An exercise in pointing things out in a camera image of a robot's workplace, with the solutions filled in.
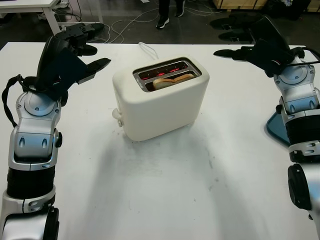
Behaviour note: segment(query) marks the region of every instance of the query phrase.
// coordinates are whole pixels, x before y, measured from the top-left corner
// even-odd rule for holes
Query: white toaster
[[[191,76],[188,80],[155,89],[155,80],[170,81],[187,75]],[[209,78],[208,72],[190,56],[127,67],[113,76],[117,108],[112,116],[134,141],[178,129],[196,120]]]

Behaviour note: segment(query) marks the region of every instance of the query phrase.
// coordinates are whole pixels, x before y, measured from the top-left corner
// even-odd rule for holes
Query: dark floor
[[[74,13],[80,15],[77,0],[70,0]],[[96,6],[93,0],[79,0],[82,21],[98,21]],[[170,23],[162,30],[155,28],[156,20],[151,22],[133,22],[124,32],[123,37],[125,44],[137,44],[145,42],[147,44],[228,44],[218,38],[223,33],[220,30],[213,30],[209,22],[214,19],[224,18],[229,15],[223,11],[208,15],[210,9],[208,0],[196,0],[187,2],[187,8],[193,8],[198,11],[195,15],[186,11],[181,18],[174,17],[175,7],[170,8]],[[132,20],[140,14],[157,9],[155,0],[148,3],[142,3],[140,0],[100,0],[101,11],[105,24],[112,25],[119,20]],[[72,12],[70,7],[63,9]],[[152,20],[157,16],[157,10],[146,13],[138,21]],[[63,22],[69,19],[69,15],[57,15]],[[284,35],[290,45],[306,45],[310,48],[320,51],[320,14],[304,13],[297,21],[291,21],[286,18],[274,19],[280,32]],[[128,21],[122,21],[114,25],[116,31],[122,29],[128,24]],[[51,29],[45,20],[38,20],[36,13],[22,13],[21,18],[14,15],[6,24],[0,26],[0,49],[7,42],[45,42],[52,35]],[[111,32],[111,40],[117,36]],[[99,38],[108,38],[107,32],[97,36]],[[119,37],[114,43],[120,43],[122,38]]]

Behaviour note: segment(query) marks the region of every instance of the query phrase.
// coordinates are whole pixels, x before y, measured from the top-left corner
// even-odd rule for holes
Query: white table
[[[39,13],[44,12],[54,35],[60,33],[59,26],[69,26],[77,22],[57,22],[52,11],[59,0],[9,0],[0,1],[0,14],[2,13]],[[95,1],[99,22],[103,23],[99,0]]]
[[[60,240],[317,239],[308,212],[289,197],[288,151],[264,131],[280,97],[273,79],[250,63],[212,54],[240,46],[151,45],[160,57],[189,53],[211,78],[194,124],[144,142],[132,142],[112,118],[112,76],[150,57],[138,45],[95,46],[97,55],[83,57],[86,63],[103,57],[112,62],[69,90],[58,124]],[[0,89],[17,74],[35,76],[43,47],[8,43],[0,51]],[[9,92],[16,120],[21,93],[18,85]],[[2,192],[12,131],[3,110],[0,124]]]

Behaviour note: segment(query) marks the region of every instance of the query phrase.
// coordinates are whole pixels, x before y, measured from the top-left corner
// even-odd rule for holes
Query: bread slice
[[[169,78],[158,78],[152,82],[155,90],[164,89],[175,84],[182,83],[184,81],[193,79],[195,76],[191,73],[187,73],[181,76],[176,77],[175,79]]]

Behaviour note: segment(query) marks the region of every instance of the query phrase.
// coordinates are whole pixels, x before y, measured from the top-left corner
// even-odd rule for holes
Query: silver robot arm
[[[7,189],[2,195],[0,240],[58,238],[59,210],[53,204],[62,134],[56,127],[71,85],[93,79],[111,61],[101,58],[86,65],[78,58],[97,53],[86,41],[103,27],[101,23],[78,23],[50,37],[42,51],[37,76],[13,77],[2,93],[5,114],[14,129],[9,145]],[[7,106],[9,88],[16,82],[24,91],[15,104],[18,124]]]
[[[295,57],[292,64],[302,63]],[[274,82],[281,91],[278,114],[282,115],[294,165],[288,169],[292,202],[309,212],[320,239],[320,93],[314,87],[313,65],[287,67]]]
[[[42,93],[25,92],[16,101],[19,123],[9,147],[7,190],[2,196],[2,240],[56,239],[59,211],[53,184],[62,134],[56,126],[61,103]]]
[[[273,77],[281,91],[276,112],[281,114],[290,141],[288,187],[292,202],[309,212],[320,240],[320,92],[314,87],[315,68],[320,60],[306,62],[305,52],[320,58],[307,47],[290,49],[273,23],[259,14],[230,14],[210,23],[214,29],[231,30],[219,38],[249,41],[254,46],[224,49],[214,55],[250,62]]]

